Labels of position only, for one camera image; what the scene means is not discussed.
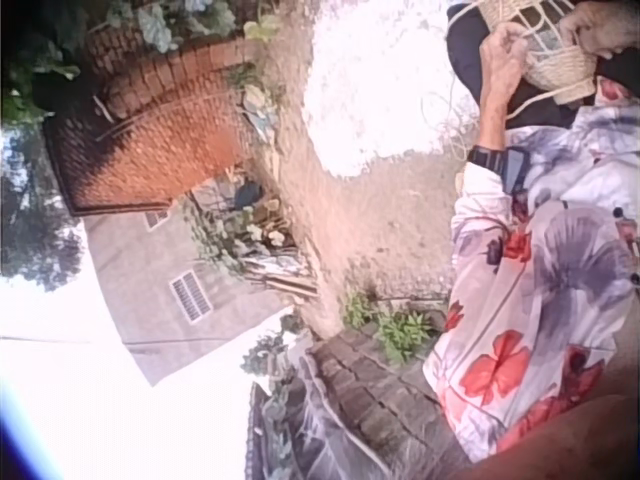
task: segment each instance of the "dirt path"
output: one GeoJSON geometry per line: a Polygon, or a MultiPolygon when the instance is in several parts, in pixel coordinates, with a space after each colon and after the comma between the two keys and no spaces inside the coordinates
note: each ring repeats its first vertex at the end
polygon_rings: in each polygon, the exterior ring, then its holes
{"type": "Polygon", "coordinates": [[[382,298],[447,294],[449,222],[461,163],[451,155],[406,152],[376,159],[370,171],[349,179],[324,171],[303,121],[319,0],[312,6],[284,3],[285,26],[269,47],[269,76],[286,87],[277,135],[278,184],[298,238],[308,239],[321,263],[320,302],[307,305],[303,314],[328,337],[342,328],[340,300],[347,284],[373,286],[382,298]]]}

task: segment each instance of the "window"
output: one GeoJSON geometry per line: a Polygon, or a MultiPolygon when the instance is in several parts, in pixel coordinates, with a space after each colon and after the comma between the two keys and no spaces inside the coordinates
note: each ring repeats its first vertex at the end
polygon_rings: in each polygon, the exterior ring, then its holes
{"type": "Polygon", "coordinates": [[[169,218],[169,211],[165,210],[164,212],[145,212],[144,218],[147,221],[147,229],[151,231],[169,218]]]}
{"type": "Polygon", "coordinates": [[[191,322],[201,319],[212,310],[193,270],[171,282],[171,289],[191,322]]]}

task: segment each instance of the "person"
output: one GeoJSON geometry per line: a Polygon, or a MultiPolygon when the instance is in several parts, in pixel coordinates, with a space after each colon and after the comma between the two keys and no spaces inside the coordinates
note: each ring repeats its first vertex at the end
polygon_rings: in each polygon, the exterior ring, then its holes
{"type": "Polygon", "coordinates": [[[580,3],[559,27],[563,42],[602,56],[596,95],[577,109],[536,102],[510,121],[539,93],[522,79],[526,29],[489,34],[477,10],[450,29],[452,67],[480,118],[451,222],[445,331],[423,371],[474,462],[572,410],[616,352],[637,268],[640,75],[627,73],[640,64],[639,26],[636,7],[580,3]]]}

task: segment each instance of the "wristwatch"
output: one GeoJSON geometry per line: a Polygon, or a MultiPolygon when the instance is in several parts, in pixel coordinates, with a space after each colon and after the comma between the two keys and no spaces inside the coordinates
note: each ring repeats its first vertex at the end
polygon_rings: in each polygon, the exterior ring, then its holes
{"type": "Polygon", "coordinates": [[[509,195],[522,191],[530,165],[529,152],[519,147],[489,150],[476,145],[467,161],[497,174],[502,179],[502,189],[509,195]]]}

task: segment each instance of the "floral shirt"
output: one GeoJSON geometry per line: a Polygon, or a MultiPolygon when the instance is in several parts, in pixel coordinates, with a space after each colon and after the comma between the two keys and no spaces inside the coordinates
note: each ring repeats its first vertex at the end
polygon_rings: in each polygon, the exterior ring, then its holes
{"type": "Polygon", "coordinates": [[[424,373],[472,461],[575,406],[631,307],[633,259],[612,211],[637,219],[640,106],[606,103],[599,81],[570,130],[508,132],[531,153],[528,195],[512,199],[496,174],[465,168],[457,279],[424,373]]]}

